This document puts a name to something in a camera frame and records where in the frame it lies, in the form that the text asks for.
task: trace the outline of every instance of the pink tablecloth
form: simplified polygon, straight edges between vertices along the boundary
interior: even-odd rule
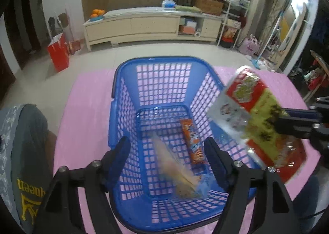
[[[235,70],[227,67],[214,67],[224,84],[232,77]],[[115,70],[104,70],[79,76],[68,98],[55,149],[54,170],[66,165],[70,169],[83,168],[93,160],[101,159],[108,151],[108,128],[111,104],[111,90]],[[279,103],[284,108],[306,109],[301,96],[282,74],[257,71],[261,79],[269,86]],[[294,199],[301,191],[320,155],[308,141],[304,140],[307,154],[306,163],[286,183],[290,197]],[[93,234],[94,229],[88,212],[83,189],[79,189],[81,212],[86,232]],[[247,206],[240,233],[247,233],[250,225],[254,203]],[[210,234],[216,222],[187,231],[189,234]],[[120,224],[124,234],[132,233]]]

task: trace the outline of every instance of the bowl of oranges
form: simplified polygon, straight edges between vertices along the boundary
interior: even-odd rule
[[[105,10],[94,9],[89,21],[97,21],[104,18]]]

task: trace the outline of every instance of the brown circle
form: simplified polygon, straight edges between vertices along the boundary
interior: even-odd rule
[[[58,18],[60,19],[63,28],[65,28],[66,26],[68,26],[68,17],[66,15],[66,13],[62,13],[58,16]]]

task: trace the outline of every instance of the black cable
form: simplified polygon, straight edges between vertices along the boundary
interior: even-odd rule
[[[308,216],[305,216],[305,217],[300,217],[300,218],[298,218],[298,219],[299,219],[299,220],[307,220],[307,219],[311,219],[312,217],[315,217],[315,216],[317,216],[317,215],[319,215],[319,214],[322,214],[325,210],[326,210],[326,209],[323,209],[323,210],[321,210],[320,212],[317,212],[317,213],[315,213],[315,214],[308,215]]]

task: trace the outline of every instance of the tiled floor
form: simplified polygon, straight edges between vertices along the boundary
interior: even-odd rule
[[[213,66],[238,68],[250,65],[250,61],[237,51],[204,43],[134,42],[117,47],[104,43],[95,45],[90,53],[84,47],[71,56],[67,69],[56,73],[47,51],[44,50],[19,73],[4,98],[2,107],[19,103],[36,104],[47,118],[48,128],[57,134],[71,87],[81,73],[117,68],[131,58],[163,55],[195,56]]]

